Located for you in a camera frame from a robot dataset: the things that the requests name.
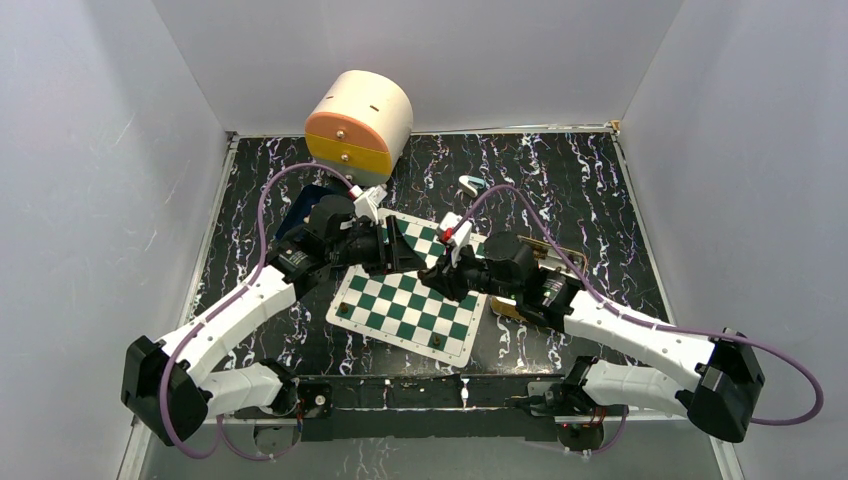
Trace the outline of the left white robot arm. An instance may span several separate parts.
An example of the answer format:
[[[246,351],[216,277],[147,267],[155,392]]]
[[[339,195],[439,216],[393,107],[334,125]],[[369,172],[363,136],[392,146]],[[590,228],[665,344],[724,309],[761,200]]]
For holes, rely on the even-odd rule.
[[[223,357],[274,315],[324,284],[331,271],[359,266],[383,276],[423,270],[425,260],[395,216],[357,216],[354,203],[328,195],[277,236],[251,276],[209,310],[153,341],[127,349],[121,401],[165,445],[188,440],[205,420],[245,408],[288,416],[299,408],[299,378],[273,359],[217,371]]]

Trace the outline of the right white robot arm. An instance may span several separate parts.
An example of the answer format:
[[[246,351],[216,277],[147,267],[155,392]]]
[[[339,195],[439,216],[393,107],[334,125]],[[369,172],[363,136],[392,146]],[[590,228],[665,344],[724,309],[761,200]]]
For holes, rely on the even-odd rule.
[[[637,360],[635,366],[583,356],[560,383],[531,387],[524,409],[537,416],[588,414],[622,405],[687,418],[701,431],[741,442],[765,377],[742,334],[698,339],[607,299],[595,299],[565,269],[539,264],[529,245],[511,232],[485,240],[483,256],[471,246],[449,247],[418,273],[420,282],[452,301],[470,292],[514,301],[521,318],[592,340]]]

